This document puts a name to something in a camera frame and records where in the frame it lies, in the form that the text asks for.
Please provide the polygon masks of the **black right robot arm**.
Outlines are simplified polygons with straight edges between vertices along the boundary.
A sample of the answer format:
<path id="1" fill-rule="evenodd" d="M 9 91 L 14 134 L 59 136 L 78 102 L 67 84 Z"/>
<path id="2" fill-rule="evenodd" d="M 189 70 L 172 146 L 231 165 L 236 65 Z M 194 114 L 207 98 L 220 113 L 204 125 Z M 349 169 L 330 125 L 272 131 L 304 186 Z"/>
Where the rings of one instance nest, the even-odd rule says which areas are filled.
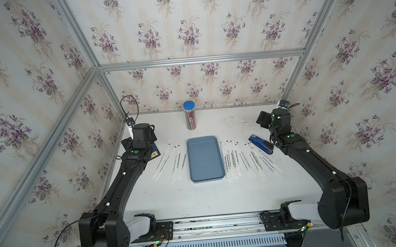
<path id="1" fill-rule="evenodd" d="M 257 124 L 270 132 L 270 143 L 296 161 L 320 186 L 319 202 L 290 201 L 281 204 L 281 219 L 321 221 L 331 229 L 370 219 L 368 187 L 360 177 L 350 177 L 320 156 L 291 128 L 291 114 L 280 107 L 260 112 Z"/>

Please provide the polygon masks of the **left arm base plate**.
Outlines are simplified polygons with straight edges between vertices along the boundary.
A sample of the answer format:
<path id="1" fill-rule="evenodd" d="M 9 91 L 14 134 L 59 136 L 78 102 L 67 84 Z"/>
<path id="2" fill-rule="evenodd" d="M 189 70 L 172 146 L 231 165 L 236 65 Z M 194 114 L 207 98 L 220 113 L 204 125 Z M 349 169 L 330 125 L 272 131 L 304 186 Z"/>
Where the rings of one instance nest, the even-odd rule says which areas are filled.
<path id="1" fill-rule="evenodd" d="M 150 230 L 149 233 L 133 240 L 131 243 L 147 243 L 154 241 L 167 241 L 173 239 L 173 225 L 172 221 L 156 222 L 155 229 Z"/>

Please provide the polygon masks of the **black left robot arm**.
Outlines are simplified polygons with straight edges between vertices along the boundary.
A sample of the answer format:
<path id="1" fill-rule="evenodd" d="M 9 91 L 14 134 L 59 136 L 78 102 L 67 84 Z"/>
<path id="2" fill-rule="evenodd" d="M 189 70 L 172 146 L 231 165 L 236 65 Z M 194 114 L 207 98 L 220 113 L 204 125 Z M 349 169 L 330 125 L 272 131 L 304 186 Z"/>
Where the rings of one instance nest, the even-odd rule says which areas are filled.
<path id="1" fill-rule="evenodd" d="M 129 247 L 139 238 L 156 236 L 153 214 L 124 219 L 130 194 L 152 157 L 157 139 L 154 128 L 147 123 L 136 124 L 133 136 L 122 141 L 125 152 L 115 180 L 93 211 L 83 213 L 78 222 L 81 247 Z"/>

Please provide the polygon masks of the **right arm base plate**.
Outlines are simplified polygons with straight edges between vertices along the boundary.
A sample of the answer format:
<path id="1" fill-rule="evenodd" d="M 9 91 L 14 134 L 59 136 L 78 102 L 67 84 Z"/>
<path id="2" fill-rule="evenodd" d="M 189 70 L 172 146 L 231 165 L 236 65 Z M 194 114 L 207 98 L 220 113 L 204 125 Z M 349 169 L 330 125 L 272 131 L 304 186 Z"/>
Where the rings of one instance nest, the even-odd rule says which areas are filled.
<path id="1" fill-rule="evenodd" d="M 260 213 L 262 221 L 267 232 L 279 230 L 301 230 L 306 229 L 310 225 L 308 220 L 295 220 L 287 213 L 263 211 Z"/>

